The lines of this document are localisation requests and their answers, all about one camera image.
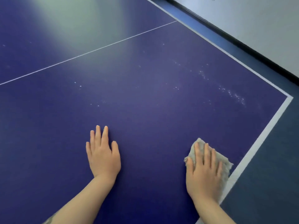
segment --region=tattoo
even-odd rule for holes
[[[54,217],[56,214],[57,214],[57,212],[56,212],[54,215],[52,215],[50,218],[48,218],[43,224],[51,224],[51,223],[52,223],[52,219],[53,219],[53,217]]]

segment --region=forearm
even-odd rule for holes
[[[236,224],[213,200],[194,202],[194,205],[204,224]]]
[[[92,224],[113,184],[114,181],[95,177],[52,217],[51,222],[45,223]]]

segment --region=gray floor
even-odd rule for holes
[[[298,223],[299,87],[165,0],[153,1],[294,97],[222,207],[237,223]]]

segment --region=white center line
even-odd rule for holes
[[[9,82],[15,81],[15,80],[17,80],[17,79],[23,78],[23,77],[25,77],[25,76],[32,75],[32,74],[34,74],[34,73],[36,73],[36,72],[39,72],[39,71],[45,70],[45,69],[47,69],[47,68],[54,67],[54,66],[56,66],[56,65],[58,65],[58,64],[62,64],[62,63],[64,63],[64,62],[67,62],[67,61],[70,61],[70,60],[76,59],[76,58],[78,58],[78,57],[80,57],[80,56],[84,56],[84,55],[86,55],[86,54],[89,54],[89,53],[92,53],[92,52],[98,51],[98,50],[100,50],[100,49],[106,48],[106,47],[108,47],[108,46],[114,45],[114,44],[116,44],[116,43],[119,43],[119,42],[122,42],[122,41],[125,41],[125,40],[127,40],[127,39],[130,39],[130,38],[136,37],[136,36],[138,36],[138,35],[141,35],[141,34],[147,33],[147,32],[149,32],[149,31],[156,30],[156,29],[158,29],[158,28],[160,28],[160,27],[163,27],[163,26],[169,25],[169,24],[171,24],[171,23],[167,23],[167,24],[165,24],[165,25],[162,25],[162,26],[156,27],[156,28],[154,28],[154,29],[151,29],[151,30],[145,31],[145,32],[143,32],[143,33],[140,33],[140,34],[134,35],[134,36],[132,36],[132,37],[125,38],[125,39],[123,39],[123,40],[117,41],[117,42],[115,42],[115,43],[112,43],[112,44],[110,44],[110,45],[103,46],[103,47],[101,47],[101,48],[95,49],[95,50],[93,50],[93,51],[90,51],[90,52],[84,53],[84,54],[82,54],[82,55],[79,55],[79,56],[73,57],[73,58],[71,58],[71,59],[68,59],[68,60],[65,60],[65,61],[62,61],[62,62],[60,62],[60,63],[53,64],[53,65],[51,65],[51,66],[49,66],[49,67],[45,67],[45,68],[43,68],[43,69],[40,69],[40,70],[38,70],[38,71],[31,72],[31,73],[29,73],[29,74],[27,74],[27,75],[23,75],[23,76],[20,76],[20,77],[18,77],[18,78],[15,78],[15,79],[9,80],[9,81],[7,81],[7,82],[0,83],[0,86],[1,86],[1,85],[3,85],[3,84],[9,83]]]

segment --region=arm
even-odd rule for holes
[[[86,152],[94,179],[71,201],[44,224],[92,224],[99,209],[112,189],[121,169],[121,158],[116,142],[108,143],[108,127],[101,136],[100,127],[90,132]]]
[[[205,224],[236,224],[218,204],[222,163],[216,166],[215,149],[204,146],[204,155],[195,144],[196,166],[187,160],[186,186],[200,218]]]

